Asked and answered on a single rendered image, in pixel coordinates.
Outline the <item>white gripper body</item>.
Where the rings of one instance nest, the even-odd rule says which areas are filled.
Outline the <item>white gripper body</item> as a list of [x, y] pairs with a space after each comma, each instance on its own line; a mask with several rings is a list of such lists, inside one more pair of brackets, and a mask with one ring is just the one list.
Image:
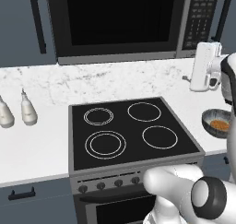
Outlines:
[[221, 81], [220, 42], [199, 42], [195, 53], [193, 73], [190, 90], [194, 92], [205, 92], [217, 90]]

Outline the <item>grey cupboard door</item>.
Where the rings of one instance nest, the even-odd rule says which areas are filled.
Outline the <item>grey cupboard door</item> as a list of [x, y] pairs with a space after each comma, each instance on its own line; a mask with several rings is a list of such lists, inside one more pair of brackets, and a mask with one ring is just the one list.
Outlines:
[[0, 0], [0, 67], [56, 63], [48, 2], [38, 4], [46, 54], [40, 53], [30, 0]]
[[[211, 25], [209, 40], [216, 35], [224, 0], [218, 0]], [[220, 38], [222, 54], [236, 53], [236, 0], [231, 0], [229, 12]]]

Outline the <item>dark grey bowl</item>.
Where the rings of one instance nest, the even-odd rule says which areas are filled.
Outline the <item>dark grey bowl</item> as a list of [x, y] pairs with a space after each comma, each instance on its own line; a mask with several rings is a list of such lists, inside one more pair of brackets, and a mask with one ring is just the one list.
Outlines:
[[204, 129], [216, 138], [226, 138], [228, 131], [219, 131], [210, 125], [213, 120], [222, 120], [230, 124], [230, 112], [221, 109], [209, 109], [202, 113], [202, 125]]

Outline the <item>brown waffle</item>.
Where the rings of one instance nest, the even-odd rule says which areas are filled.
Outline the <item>brown waffle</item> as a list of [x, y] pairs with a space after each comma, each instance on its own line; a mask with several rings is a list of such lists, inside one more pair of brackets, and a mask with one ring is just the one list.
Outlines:
[[213, 120], [210, 122], [210, 125], [219, 130], [219, 131], [224, 131], [224, 132], [227, 132], [229, 130], [229, 127], [230, 125], [225, 122], [225, 121], [222, 121], [222, 120]]

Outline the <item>oven door with window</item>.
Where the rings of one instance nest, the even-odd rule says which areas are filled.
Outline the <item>oven door with window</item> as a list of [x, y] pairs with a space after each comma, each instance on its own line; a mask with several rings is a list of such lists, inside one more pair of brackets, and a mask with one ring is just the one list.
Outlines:
[[77, 224], [142, 224], [155, 201], [155, 195], [145, 195], [99, 204], [83, 202], [75, 195]]

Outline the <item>black and silver stove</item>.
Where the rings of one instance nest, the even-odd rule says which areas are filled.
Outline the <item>black and silver stove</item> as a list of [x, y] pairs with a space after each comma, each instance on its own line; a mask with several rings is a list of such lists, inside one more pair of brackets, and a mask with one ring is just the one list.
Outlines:
[[[146, 191], [143, 175], [150, 168], [203, 163], [204, 150], [162, 97], [71, 105], [68, 119], [73, 198]], [[132, 184], [133, 177], [140, 182]], [[121, 187], [114, 185], [118, 179]], [[88, 187], [84, 194], [81, 185]]]

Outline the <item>grey drawer front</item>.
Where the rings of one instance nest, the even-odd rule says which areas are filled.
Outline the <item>grey drawer front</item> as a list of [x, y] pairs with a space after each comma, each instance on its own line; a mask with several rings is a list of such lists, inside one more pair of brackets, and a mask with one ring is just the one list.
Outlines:
[[225, 156], [228, 157], [226, 153], [205, 156], [202, 165], [205, 176], [227, 181], [230, 178], [230, 164], [225, 164]]
[[[9, 201], [12, 191], [33, 197]], [[77, 224], [68, 178], [0, 188], [0, 224]]]

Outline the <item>white bottle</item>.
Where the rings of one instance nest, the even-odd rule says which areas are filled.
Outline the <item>white bottle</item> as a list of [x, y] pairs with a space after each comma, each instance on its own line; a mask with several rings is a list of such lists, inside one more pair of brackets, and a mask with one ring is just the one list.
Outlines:
[[36, 113], [27, 93], [21, 91], [21, 116], [25, 125], [35, 125], [38, 121], [38, 114]]
[[14, 123], [15, 123], [14, 115], [12, 114], [9, 107], [0, 96], [0, 125], [3, 128], [9, 128], [13, 126]]

